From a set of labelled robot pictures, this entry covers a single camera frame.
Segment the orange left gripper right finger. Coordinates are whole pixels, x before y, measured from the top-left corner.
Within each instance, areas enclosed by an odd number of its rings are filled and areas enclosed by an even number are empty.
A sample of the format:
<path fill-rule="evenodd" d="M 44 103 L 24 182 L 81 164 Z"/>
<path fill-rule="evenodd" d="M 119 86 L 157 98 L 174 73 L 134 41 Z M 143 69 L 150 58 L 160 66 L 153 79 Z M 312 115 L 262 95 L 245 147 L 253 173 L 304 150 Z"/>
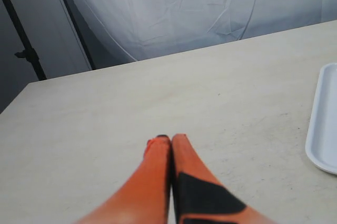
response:
<path fill-rule="evenodd" d="M 173 198 L 176 223 L 269 223 L 219 182 L 187 135 L 172 138 Z"/>

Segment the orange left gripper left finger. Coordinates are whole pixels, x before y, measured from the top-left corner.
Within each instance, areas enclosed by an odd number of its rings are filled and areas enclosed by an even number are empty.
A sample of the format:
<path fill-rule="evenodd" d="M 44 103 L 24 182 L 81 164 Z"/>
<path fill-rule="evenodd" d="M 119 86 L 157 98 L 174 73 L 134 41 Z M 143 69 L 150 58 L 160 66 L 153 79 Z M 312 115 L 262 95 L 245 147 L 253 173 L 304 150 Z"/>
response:
<path fill-rule="evenodd" d="M 158 135 L 121 188 L 77 223 L 167 223 L 169 201 L 170 138 Z"/>

